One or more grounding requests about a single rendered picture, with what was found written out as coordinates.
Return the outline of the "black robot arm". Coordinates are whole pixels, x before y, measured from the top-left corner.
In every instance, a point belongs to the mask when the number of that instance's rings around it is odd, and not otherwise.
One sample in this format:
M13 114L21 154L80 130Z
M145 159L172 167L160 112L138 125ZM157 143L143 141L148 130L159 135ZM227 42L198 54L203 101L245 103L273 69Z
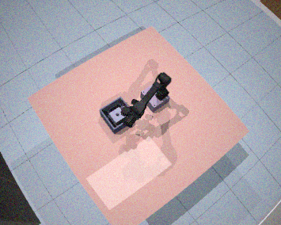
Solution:
M159 100L163 100L165 97L168 97L169 91L166 89L166 87L170 82L171 78L165 72L160 73L141 101L134 103L131 108L127 107L126 105L122 108L121 115L127 116L123 122L130 127L136 121L136 119L140 119L146 110L147 103L154 95Z

